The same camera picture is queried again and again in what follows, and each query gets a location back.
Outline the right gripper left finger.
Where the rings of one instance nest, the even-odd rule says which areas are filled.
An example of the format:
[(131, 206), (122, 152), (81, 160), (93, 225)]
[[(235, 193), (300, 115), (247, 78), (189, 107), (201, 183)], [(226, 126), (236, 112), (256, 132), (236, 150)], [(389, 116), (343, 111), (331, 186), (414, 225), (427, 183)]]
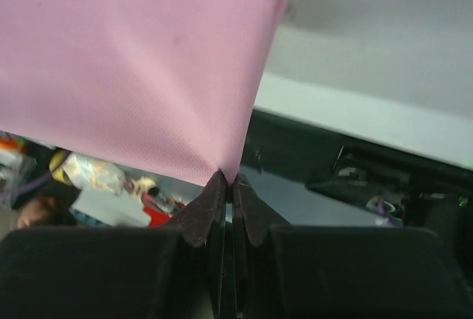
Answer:
[(3, 318), (217, 318), (226, 180), (159, 227), (29, 227), (1, 241)]

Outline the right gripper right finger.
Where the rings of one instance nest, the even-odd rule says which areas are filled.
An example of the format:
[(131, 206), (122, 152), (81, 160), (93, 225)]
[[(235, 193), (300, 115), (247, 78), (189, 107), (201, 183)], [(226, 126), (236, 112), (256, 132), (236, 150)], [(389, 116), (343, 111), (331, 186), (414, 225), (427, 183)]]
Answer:
[(291, 225), (239, 175), (232, 187), (242, 318), (470, 318), (472, 297), (432, 232)]

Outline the pink t shirt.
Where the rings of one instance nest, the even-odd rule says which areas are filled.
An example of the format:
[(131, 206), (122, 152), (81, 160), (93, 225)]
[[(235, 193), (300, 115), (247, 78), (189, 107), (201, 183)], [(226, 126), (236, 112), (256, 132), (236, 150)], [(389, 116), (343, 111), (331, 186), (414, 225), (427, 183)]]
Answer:
[(233, 182), (286, 0), (1, 0), (1, 129)]

